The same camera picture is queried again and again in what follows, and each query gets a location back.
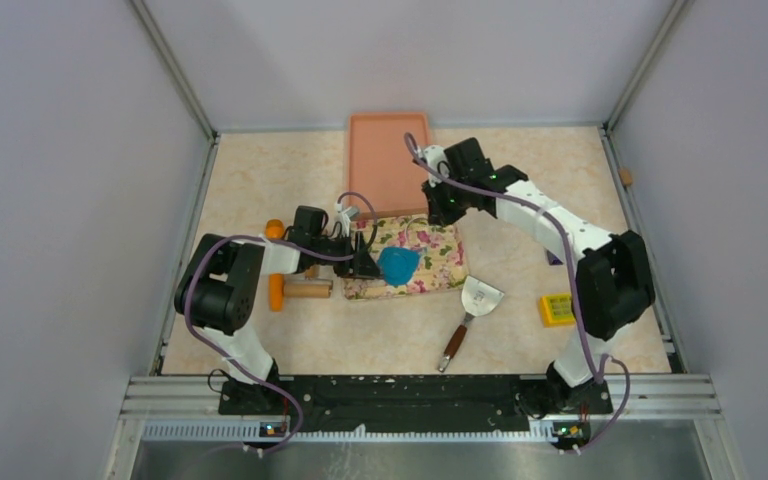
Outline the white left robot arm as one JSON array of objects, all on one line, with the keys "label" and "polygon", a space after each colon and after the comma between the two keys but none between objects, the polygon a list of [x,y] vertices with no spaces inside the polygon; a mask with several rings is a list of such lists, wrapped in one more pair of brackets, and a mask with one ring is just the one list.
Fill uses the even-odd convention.
[{"label": "white left robot arm", "polygon": [[299,206],[292,224],[274,235],[201,237],[177,286],[175,311],[186,327],[224,360],[245,383],[243,401],[257,413],[279,404],[280,386],[269,379],[276,362],[250,324],[260,280],[330,266],[340,278],[382,277],[368,242],[344,221],[335,237],[325,231],[326,211]]}]

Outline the metal scraper wooden handle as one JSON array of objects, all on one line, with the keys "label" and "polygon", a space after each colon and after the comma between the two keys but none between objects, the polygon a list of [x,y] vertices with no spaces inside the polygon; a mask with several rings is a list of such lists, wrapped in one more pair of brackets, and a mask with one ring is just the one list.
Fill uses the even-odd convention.
[{"label": "metal scraper wooden handle", "polygon": [[445,373],[461,348],[472,321],[493,312],[505,294],[502,290],[468,275],[461,290],[464,316],[451,335],[437,365],[439,373]]}]

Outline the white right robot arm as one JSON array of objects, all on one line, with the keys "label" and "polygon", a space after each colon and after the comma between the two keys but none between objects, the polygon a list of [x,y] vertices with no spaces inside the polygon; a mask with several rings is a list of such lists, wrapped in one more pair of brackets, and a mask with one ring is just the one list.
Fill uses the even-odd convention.
[{"label": "white right robot arm", "polygon": [[554,409],[574,411],[586,400],[585,384],[602,382],[614,337],[656,300],[645,241],[581,219],[512,165],[494,167],[474,137],[448,148],[421,148],[410,133],[404,141],[428,173],[422,192],[430,224],[448,226],[476,209],[529,234],[562,261],[576,331],[548,367],[546,397]]}]

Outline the blue dough piece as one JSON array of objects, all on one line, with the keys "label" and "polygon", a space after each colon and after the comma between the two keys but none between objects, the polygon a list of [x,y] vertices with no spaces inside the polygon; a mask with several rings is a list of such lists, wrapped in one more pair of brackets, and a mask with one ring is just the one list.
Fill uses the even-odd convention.
[{"label": "blue dough piece", "polygon": [[385,247],[381,250],[377,265],[382,278],[389,286],[406,285],[416,272],[420,255],[411,249]]}]

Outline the wooden double-ended roller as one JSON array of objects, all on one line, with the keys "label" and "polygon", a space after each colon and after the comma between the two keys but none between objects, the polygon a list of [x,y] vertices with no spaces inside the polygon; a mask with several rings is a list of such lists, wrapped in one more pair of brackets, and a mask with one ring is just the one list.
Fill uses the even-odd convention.
[{"label": "wooden double-ended roller", "polygon": [[327,299],[333,292],[333,281],[321,275],[320,266],[314,265],[297,275],[284,277],[282,293],[285,298]]}]

